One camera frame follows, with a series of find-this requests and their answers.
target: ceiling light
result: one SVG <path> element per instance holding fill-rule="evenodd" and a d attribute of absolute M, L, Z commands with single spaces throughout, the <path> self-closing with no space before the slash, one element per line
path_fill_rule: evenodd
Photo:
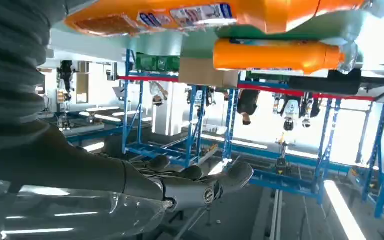
<path fill-rule="evenodd" d="M 89 146 L 83 147 L 86 151 L 92 152 L 104 147 L 104 142 L 98 142 Z"/>
<path fill-rule="evenodd" d="M 67 217 L 67 216 L 81 216 L 81 215 L 94 215 L 98 214 L 98 211 L 91 211 L 91 212 L 74 212 L 74 213 L 60 213 L 60 214 L 54 214 L 55 217 Z"/>
<path fill-rule="evenodd" d="M 324 188 L 348 239 L 366 240 L 334 181 L 325 180 Z"/>
<path fill-rule="evenodd" d="M 106 110 L 116 110 L 120 109 L 118 106 L 106 106 L 106 107 L 94 107 L 86 109 L 87 112 L 98 112 L 98 111 L 106 111 Z"/>
<path fill-rule="evenodd" d="M 108 120 L 108 121 L 112 121 L 112 122 L 121 122 L 122 121 L 121 119 L 118 119 L 115 117 L 103 116 L 103 115 L 99 115 L 99 114 L 95 114 L 95 118 L 102 119 L 102 120 Z"/>
<path fill-rule="evenodd" d="M 2 235 L 7 234 L 43 234 L 43 233 L 60 233 L 60 232 L 69 232 L 74 230 L 74 228 L 50 228 L 50 229 L 31 229 L 31 230 L 4 230 L 0 233 Z"/>
<path fill-rule="evenodd" d="M 85 112 L 85 111 L 81 111 L 79 114 L 85 117 L 89 117 L 91 115 L 89 112 Z"/>
<path fill-rule="evenodd" d="M 132 114 L 135 114 L 135 113 L 139 113 L 139 110 L 138 111 L 127 111 L 127 115 L 132 115 Z M 119 117 L 119 116 L 124 116 L 125 113 L 122 111 L 122 112 L 114 112 L 112 114 L 114 117 Z"/>

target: red bar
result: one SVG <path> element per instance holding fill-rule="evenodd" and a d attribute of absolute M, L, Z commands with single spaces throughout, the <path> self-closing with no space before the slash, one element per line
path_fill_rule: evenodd
<path fill-rule="evenodd" d="M 130 81 L 161 81 L 161 82 L 179 82 L 177 77 L 162 77 L 162 76 L 118 76 L 117 79 Z"/>
<path fill-rule="evenodd" d="M 257 86 L 252 84 L 246 84 L 246 83 L 239 83 L 237 85 L 238 89 L 251 89 L 251 90 L 258 90 L 258 91 L 266 91 L 266 92 L 272 92 L 276 94 L 287 94 L 295 97 L 302 97 L 304 96 L 303 91 L 298 90 L 290 90 L 290 89 L 284 89 L 284 88 L 274 88 L 274 87 L 268 87 L 268 86 Z"/>
<path fill-rule="evenodd" d="M 277 93 L 277 94 L 287 94 L 287 95 L 296 96 L 296 97 L 304 96 L 304 92 L 299 90 L 273 88 L 273 87 L 267 87 L 267 86 L 257 86 L 257 85 L 251 85 L 246 83 L 239 83 L 237 85 L 237 88 L 266 91 L 266 92 Z M 362 100 L 362 101 L 371 101 L 371 102 L 375 101 L 375 98 L 372 96 L 333 95 L 333 94 L 327 94 L 327 93 L 313 93 L 313 96 L 314 98 L 324 98 L 324 99 Z"/>

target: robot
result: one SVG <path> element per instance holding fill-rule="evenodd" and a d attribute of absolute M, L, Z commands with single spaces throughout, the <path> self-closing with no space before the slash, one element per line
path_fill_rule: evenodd
<path fill-rule="evenodd" d="M 284 98 L 284 104 L 279 111 L 282 98 Z M 307 129 L 311 127 L 310 118 L 318 115 L 318 112 L 315 113 L 316 109 L 313 109 L 315 101 L 317 101 L 318 108 L 319 100 L 315 100 L 311 93 L 306 92 L 304 97 L 283 96 L 276 93 L 274 95 L 273 114 L 280 114 L 284 118 L 283 129 L 287 132 L 293 131 L 299 120 L 301 120 L 302 126 Z"/>

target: robotic hand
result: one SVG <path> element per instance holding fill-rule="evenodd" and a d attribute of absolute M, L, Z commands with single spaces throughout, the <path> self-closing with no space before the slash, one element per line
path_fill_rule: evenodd
<path fill-rule="evenodd" d="M 0 239 L 145 233 L 161 223 L 166 211 L 210 205 L 241 189 L 253 175 L 243 162 L 205 177 L 198 166 L 164 171 L 169 163 L 165 156 L 130 163 L 91 154 L 69 145 L 51 127 L 30 144 L 0 151 Z"/>

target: orange bottle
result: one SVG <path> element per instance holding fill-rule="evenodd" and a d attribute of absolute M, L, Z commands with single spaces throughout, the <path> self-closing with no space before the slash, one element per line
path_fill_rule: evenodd
<path fill-rule="evenodd" d="M 98 36 L 232 24 L 253 25 L 274 34 L 287 32 L 318 15 L 372 8 L 377 2 L 384 0 L 99 0 L 70 15 L 65 23 Z"/>
<path fill-rule="evenodd" d="M 219 39 L 213 62 L 216 69 L 303 71 L 321 69 L 349 73 L 358 57 L 355 43 L 332 46 L 317 41 Z"/>

